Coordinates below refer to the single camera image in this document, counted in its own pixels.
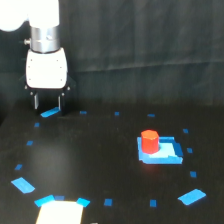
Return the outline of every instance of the blue square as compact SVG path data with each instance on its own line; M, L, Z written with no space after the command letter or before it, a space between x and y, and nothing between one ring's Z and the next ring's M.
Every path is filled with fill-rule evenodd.
M37 207L41 207L43 204L46 204L50 201L54 201L54 196L53 195L49 195L45 198L41 198L39 200L34 201L34 203L36 204Z
M195 171L191 171L190 172L191 177L196 178L197 177L197 173Z
M148 114L148 117L155 117L155 114Z
M54 109L51 109L49 111L46 111L46 112L42 113L41 116L44 117L44 118L49 117L53 114L58 113L59 111L60 111L60 109L58 107L55 107Z
M54 196L55 201L64 201L65 196Z
M15 168L15 170L20 170L21 168L22 168L22 164L18 164L17 166L16 166L16 168Z
M189 132L188 132L188 129L183 129L183 132L185 133L185 134L188 134Z
M11 181L11 183L22 191L23 194L31 193L35 190L35 188L22 177Z
M113 200L112 199L105 199L104 205L105 206L112 206Z
M188 152L188 153L193 153L192 148L187 148L187 152Z
M26 145L33 145L33 141L28 141L27 143L26 143Z
M77 204L79 205L82 205L83 207L86 207L90 201L86 200L86 199L83 199L83 198L79 198L77 201L76 201Z
M87 111L80 111L80 114L87 114Z
M150 200L150 207L156 207L156 200Z
M200 200L201 198L204 198L206 194L198 189L195 189L189 193L186 193L185 195L178 198L178 200L182 201L185 205L190 205L194 203L195 201Z

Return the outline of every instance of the table surface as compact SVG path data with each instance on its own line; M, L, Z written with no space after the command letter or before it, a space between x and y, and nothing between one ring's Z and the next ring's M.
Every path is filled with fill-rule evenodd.
M147 129L174 136L183 164L140 162L137 137ZM90 200L82 224L221 224L223 129L224 108L91 105L86 115L75 110L42 118L17 103L0 128L0 223L35 223L39 208L34 201L63 195L66 201ZM23 165L19 171L17 164ZM20 192L11 183L19 177L35 190ZM177 199L193 189L207 196L189 206ZM113 199L111 207L104 206L106 198ZM157 200L156 208L149 206L150 199Z

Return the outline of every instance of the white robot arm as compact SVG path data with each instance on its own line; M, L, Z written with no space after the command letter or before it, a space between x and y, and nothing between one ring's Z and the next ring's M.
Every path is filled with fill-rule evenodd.
M58 0L0 0L0 30L12 32L25 21L29 21L31 28L31 38L24 41L30 45L27 85L34 89L64 88L67 62L60 47Z

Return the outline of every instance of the blue tape marker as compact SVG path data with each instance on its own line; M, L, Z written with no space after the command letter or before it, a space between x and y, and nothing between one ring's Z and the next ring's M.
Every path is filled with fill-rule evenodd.
M204 198L206 194L198 189L195 189L181 197L178 200L182 201L185 205L190 205L201 198Z
M27 143L26 143L26 145L33 145L33 141L28 141Z
M150 200L150 207L156 207L156 200Z
M161 136L159 137L159 140L174 140L174 137L164 137L164 136Z
M155 117L155 114L148 114L148 117Z
M16 166L16 168L15 168L15 170L20 170L21 168L22 168L22 164L18 164L17 166Z
M46 111L46 112L42 113L41 116L44 117L44 118L49 117L53 114L58 113L59 111L60 111L59 107L55 107L54 109L51 109L49 111Z
M112 199L105 199L104 205L105 206L112 206L113 200Z
M159 143L175 143L174 137L159 137Z
M54 196L53 195L49 195L47 197L36 200L36 201L34 201L34 203L36 204L37 207L41 207L43 204L46 204L50 201L54 201Z
M193 153L193 149L192 148L187 148L187 152L188 153Z
M83 207L86 207L90 201L86 200L86 199L83 199L83 198L79 198L77 201L76 201L77 204L79 205L82 205Z
M35 123L34 127L35 128L39 128L40 127L40 123Z
M182 164L183 158L178 156L169 156L165 158L150 158L147 153L142 151L141 137L137 138L139 161L146 164Z
M80 111L80 114L87 114L87 111Z
M173 147L177 156L183 156L183 152L179 143L173 142Z
M54 196L55 201L64 201L65 196Z
M191 177L196 178L197 177L197 173L195 171L191 171L190 172Z
M28 183L26 180L24 180L22 177L19 179L11 181L11 183L16 186L20 191L23 192L23 194L31 193L35 190L35 188Z
M188 132L188 129L183 129L183 132L185 133L185 134L188 134L189 132Z

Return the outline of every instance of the white object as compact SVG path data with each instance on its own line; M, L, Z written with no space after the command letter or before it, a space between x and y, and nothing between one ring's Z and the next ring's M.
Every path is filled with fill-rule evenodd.
M58 0L30 0L29 21L30 26L40 29L58 26L59 25Z
M12 32L28 19L27 0L0 0L0 30Z
M172 143L159 143L159 151L150 154L150 158L168 158L168 156L177 157Z
M61 89L67 81L67 62L64 49L51 54L28 51L26 81L31 88Z
M52 201L42 205L36 224L80 224L83 206L76 202Z
M15 31L25 21L40 29L58 26L58 0L0 0L0 30Z

